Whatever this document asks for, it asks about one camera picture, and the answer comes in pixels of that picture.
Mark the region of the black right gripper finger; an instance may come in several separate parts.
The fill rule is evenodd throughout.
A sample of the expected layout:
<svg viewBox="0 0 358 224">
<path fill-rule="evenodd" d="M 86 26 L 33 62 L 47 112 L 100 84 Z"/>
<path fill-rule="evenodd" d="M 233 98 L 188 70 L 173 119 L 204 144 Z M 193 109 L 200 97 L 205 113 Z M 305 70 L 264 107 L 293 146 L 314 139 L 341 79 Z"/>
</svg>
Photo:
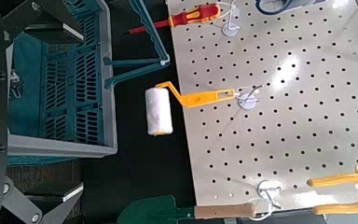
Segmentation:
<svg viewBox="0 0 358 224">
<path fill-rule="evenodd" d="M 12 38 L 26 33 L 49 44 L 80 44 L 84 35 L 62 0 L 18 0 L 3 17 L 4 31 Z"/>
<path fill-rule="evenodd" d="M 2 206 L 25 224 L 62 224 L 83 190 L 82 182 L 45 183 L 23 193 L 6 176 Z"/>
</svg>

